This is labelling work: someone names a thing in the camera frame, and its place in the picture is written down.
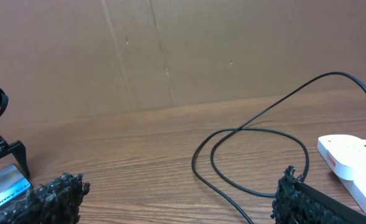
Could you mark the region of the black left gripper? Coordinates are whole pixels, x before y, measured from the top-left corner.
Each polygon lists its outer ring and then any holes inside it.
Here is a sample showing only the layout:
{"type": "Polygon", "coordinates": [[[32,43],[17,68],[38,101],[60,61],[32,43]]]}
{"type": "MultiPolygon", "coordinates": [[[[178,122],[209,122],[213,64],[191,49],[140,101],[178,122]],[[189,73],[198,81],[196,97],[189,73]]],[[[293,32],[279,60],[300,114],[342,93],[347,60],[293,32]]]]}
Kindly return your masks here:
{"type": "Polygon", "coordinates": [[[21,141],[16,141],[9,145],[7,141],[2,136],[0,136],[0,158],[6,155],[6,151],[8,149],[12,152],[13,156],[22,168],[22,171],[24,172],[26,177],[30,177],[31,173],[27,165],[25,145],[23,145],[21,141]]]}

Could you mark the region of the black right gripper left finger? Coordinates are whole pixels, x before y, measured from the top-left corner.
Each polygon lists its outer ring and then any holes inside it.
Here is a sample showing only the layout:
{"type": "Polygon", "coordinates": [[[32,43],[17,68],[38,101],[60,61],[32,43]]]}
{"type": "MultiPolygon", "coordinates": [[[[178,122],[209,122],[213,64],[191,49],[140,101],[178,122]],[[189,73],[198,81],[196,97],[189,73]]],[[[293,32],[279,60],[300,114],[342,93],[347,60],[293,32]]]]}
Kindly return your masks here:
{"type": "Polygon", "coordinates": [[[64,172],[0,210],[0,224],[77,224],[79,206],[89,191],[83,174],[64,172]]]}

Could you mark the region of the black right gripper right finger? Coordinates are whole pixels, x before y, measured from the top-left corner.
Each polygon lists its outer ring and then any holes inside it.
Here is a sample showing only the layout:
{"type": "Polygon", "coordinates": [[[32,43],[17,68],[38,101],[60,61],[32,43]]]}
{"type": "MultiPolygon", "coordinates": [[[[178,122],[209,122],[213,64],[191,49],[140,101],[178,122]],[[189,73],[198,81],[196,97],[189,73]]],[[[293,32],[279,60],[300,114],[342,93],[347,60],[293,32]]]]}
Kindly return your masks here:
{"type": "Polygon", "coordinates": [[[366,224],[363,215],[294,176],[289,166],[279,179],[271,218],[280,224],[366,224]]]}

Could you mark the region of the blue Samsung Galaxy smartphone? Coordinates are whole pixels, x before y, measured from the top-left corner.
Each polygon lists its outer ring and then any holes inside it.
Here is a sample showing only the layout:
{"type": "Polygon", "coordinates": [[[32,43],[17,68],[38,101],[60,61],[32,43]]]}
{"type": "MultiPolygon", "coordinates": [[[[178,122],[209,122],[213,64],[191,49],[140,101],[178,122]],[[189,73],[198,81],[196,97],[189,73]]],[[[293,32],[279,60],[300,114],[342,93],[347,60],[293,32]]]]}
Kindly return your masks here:
{"type": "Polygon", "coordinates": [[[15,164],[0,170],[0,209],[25,196],[33,186],[15,164]]]}

